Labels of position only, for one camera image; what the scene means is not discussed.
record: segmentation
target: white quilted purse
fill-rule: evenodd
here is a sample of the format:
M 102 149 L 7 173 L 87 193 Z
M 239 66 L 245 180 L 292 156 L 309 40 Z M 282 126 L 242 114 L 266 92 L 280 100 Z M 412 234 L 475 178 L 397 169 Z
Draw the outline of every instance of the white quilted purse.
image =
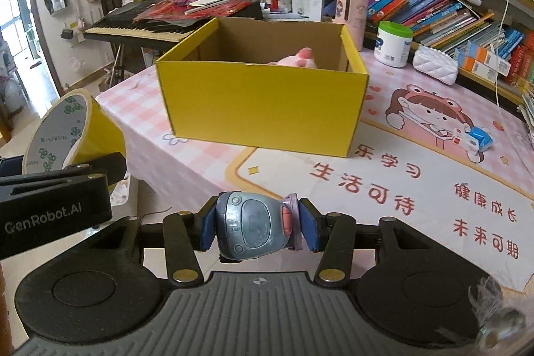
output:
M 413 67 L 446 85 L 456 82 L 458 76 L 458 63 L 442 51 L 419 46 L 413 56 Z

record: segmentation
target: checkered tablecloth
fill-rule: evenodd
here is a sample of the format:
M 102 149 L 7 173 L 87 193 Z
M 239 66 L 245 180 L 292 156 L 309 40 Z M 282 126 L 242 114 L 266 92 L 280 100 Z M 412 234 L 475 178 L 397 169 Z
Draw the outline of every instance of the checkered tablecloth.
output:
M 454 100 L 474 125 L 486 128 L 495 140 L 480 167 L 534 193 L 534 154 L 519 119 L 504 110 L 499 114 L 493 103 L 459 85 L 443 85 L 410 66 L 385 66 L 370 50 L 361 55 L 370 72 L 361 115 L 364 121 L 391 130 L 385 111 L 393 92 L 409 84 Z M 245 147 L 175 137 L 154 66 L 102 93 L 97 100 L 124 132 L 129 171 L 177 207 L 194 210 L 209 196 L 236 189 L 226 180 L 225 170 Z

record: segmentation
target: green lid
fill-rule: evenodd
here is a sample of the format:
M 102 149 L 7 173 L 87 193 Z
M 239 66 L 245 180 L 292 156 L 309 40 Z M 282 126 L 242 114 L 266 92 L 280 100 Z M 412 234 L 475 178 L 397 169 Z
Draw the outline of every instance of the green lid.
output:
M 381 29 L 384 32 L 387 32 L 392 35 L 397 35 L 397 37 L 410 38 L 410 39 L 413 38 L 413 32 L 409 27 L 399 25 L 398 23 L 395 23 L 395 22 L 387 22 L 383 20 L 378 25 L 378 29 Z

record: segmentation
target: pink cylindrical container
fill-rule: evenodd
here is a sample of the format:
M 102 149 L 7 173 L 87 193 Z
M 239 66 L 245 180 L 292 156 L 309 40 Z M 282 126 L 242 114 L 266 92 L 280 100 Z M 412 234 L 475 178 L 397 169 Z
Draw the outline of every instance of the pink cylindrical container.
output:
M 361 50 L 369 0 L 337 0 L 334 23 L 346 25 L 354 45 Z

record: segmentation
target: red chinese characters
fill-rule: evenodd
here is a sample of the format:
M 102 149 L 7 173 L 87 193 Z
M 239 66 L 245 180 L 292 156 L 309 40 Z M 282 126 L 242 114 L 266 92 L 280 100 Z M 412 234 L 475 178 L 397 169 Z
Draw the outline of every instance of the red chinese characters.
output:
M 467 222 L 464 222 L 462 219 L 455 219 L 455 228 L 453 232 L 458 232 L 458 235 L 461 237 L 467 235 Z
M 384 165 L 386 168 L 396 167 L 399 163 L 399 159 L 397 157 L 392 156 L 391 154 L 382 154 L 382 165 Z
M 455 184 L 455 195 L 458 196 L 459 198 L 469 201 L 471 198 L 471 190 L 467 186 L 467 183 L 456 183 Z M 488 200 L 486 199 L 485 194 L 481 192 L 474 192 L 473 203 L 480 208 L 486 209 Z M 501 203 L 501 201 L 491 201 L 491 212 L 501 217 L 504 216 L 503 203 Z M 508 211 L 506 212 L 506 215 L 508 216 L 508 220 L 510 222 L 512 223 L 517 222 L 517 216 L 515 215 L 515 210 L 512 210 L 509 207 Z
M 371 183 L 370 185 L 374 186 L 369 189 L 369 196 L 374 199 L 378 204 L 385 203 L 389 189 L 386 189 L 385 187 L 376 185 Z
M 515 218 L 515 210 L 508 208 L 506 213 L 508 214 L 508 219 L 510 219 L 510 222 L 517 222 L 517 219 Z
M 458 195 L 460 198 L 463 198 L 464 200 L 469 201 L 469 193 L 471 192 L 468 188 L 468 186 L 465 183 L 455 184 L 455 195 Z
M 395 206 L 395 211 L 400 210 L 406 216 L 410 215 L 416 205 L 415 201 L 412 198 L 406 198 L 402 195 L 395 195 L 395 202 L 397 203 L 397 205 Z
M 496 213 L 502 216 L 503 215 L 503 204 L 501 204 L 499 201 L 492 201 L 491 211 L 493 213 Z
M 316 176 L 317 178 L 321 178 L 322 180 L 328 181 L 330 178 L 327 178 L 327 175 L 332 175 L 332 172 L 334 172 L 334 169 L 330 167 L 330 165 L 327 163 L 326 165 L 323 165 L 321 162 L 316 163 L 313 167 L 316 172 L 310 172 L 310 175 Z
M 486 240 L 488 239 L 488 236 L 486 235 L 486 230 L 482 227 L 476 227 L 475 230 L 475 241 L 479 244 L 486 244 Z
M 463 237 L 467 236 L 469 228 L 467 227 L 467 222 L 463 219 L 455 219 L 453 223 L 453 232 L 458 233 L 458 236 Z M 475 227 L 475 233 L 474 233 L 474 241 L 475 243 L 478 243 L 479 246 L 487 245 L 488 244 L 488 236 L 487 236 L 487 230 L 485 230 L 482 227 Z M 497 249 L 499 252 L 504 251 L 504 244 L 503 244 L 503 236 L 500 236 L 498 234 L 492 233 L 493 240 L 492 245 L 495 249 Z M 517 244 L 512 242 L 512 240 L 507 241 L 507 256 L 512 257 L 513 259 L 519 258 L 519 248 L 517 247 Z
M 369 160 L 371 160 L 371 156 L 374 154 L 372 151 L 374 151 L 374 148 L 372 146 L 367 146 L 361 143 L 358 146 L 356 156 L 367 157 Z
M 355 175 L 348 175 L 346 172 L 341 177 L 343 180 L 338 186 L 345 186 L 345 190 L 351 193 L 358 193 L 361 186 L 361 178 Z
M 517 248 L 517 245 L 511 240 L 508 240 L 507 242 L 507 249 L 508 249 L 508 256 L 512 257 L 514 260 L 519 258 L 519 249 Z
M 482 207 L 483 209 L 486 208 L 486 197 L 485 195 L 481 194 L 480 192 L 475 192 L 475 204 L 479 207 Z
M 413 163 L 406 163 L 406 166 L 408 167 L 408 170 L 405 170 L 404 172 L 411 174 L 412 178 L 419 178 L 421 175 L 420 167 L 414 165 Z

